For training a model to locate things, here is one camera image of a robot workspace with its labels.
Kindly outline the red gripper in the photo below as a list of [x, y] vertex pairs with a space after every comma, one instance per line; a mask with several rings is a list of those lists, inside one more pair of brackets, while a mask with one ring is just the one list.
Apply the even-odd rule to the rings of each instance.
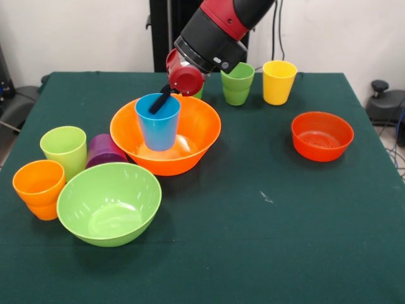
[[168, 83], [160, 91], [161, 96], [151, 105], [149, 113], [152, 115], [163, 107], [167, 99], [171, 96], [171, 89], [179, 91], [183, 96], [193, 96], [197, 94], [204, 85], [202, 72], [189, 63], [177, 50], [172, 49], [166, 57], [166, 71], [168, 73]]

